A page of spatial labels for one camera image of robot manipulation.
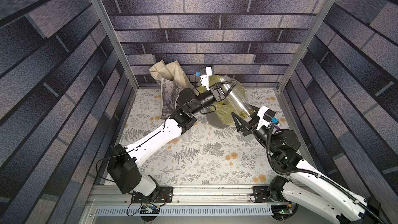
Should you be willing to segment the yellow plastic trash bag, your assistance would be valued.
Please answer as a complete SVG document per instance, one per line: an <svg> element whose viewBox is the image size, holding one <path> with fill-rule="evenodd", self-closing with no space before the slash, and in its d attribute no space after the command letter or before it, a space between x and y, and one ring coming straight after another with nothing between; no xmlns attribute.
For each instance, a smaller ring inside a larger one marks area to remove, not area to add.
<svg viewBox="0 0 398 224"><path fill-rule="evenodd" d="M211 75L209 77L209 85L212 86L215 83L227 82L230 80L232 80L232 78L229 77L228 75L224 75L224 76ZM234 92L239 92L242 96L246 96L246 91L240 82L238 82L237 85L235 86L235 88L232 90L232 93L234 93ZM233 117L232 117L232 112L234 112L234 107L227 99L224 101L218 102L218 103L217 102L214 103L214 106L216 107L214 114L217 115L218 119L224 125L234 124Z"/></svg>

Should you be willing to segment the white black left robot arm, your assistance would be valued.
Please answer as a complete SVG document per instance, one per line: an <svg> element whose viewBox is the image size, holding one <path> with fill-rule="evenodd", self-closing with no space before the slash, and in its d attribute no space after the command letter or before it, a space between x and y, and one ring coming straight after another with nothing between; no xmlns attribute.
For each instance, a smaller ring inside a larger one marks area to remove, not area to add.
<svg viewBox="0 0 398 224"><path fill-rule="evenodd" d="M236 80L220 82L196 95L193 89L179 92L176 109L157 129L135 142L112 148L107 172L122 194L138 192L145 197L157 195L158 184L150 176L142 175L139 168L166 143L182 136L196 122L195 114L223 101L237 85Z"/></svg>

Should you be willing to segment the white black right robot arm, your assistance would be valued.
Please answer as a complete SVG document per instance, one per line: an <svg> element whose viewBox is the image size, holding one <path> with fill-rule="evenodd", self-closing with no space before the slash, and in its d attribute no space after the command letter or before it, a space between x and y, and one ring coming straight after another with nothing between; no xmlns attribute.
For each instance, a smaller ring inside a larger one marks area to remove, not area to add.
<svg viewBox="0 0 398 224"><path fill-rule="evenodd" d="M303 206L333 224L382 224L381 204L373 197L364 198L330 179L297 151L297 134L278 128L275 112L262 106L246 122L232 113L235 126L243 136L252 134L266 149L267 160L277 173L268 186L274 202L288 201Z"/></svg>

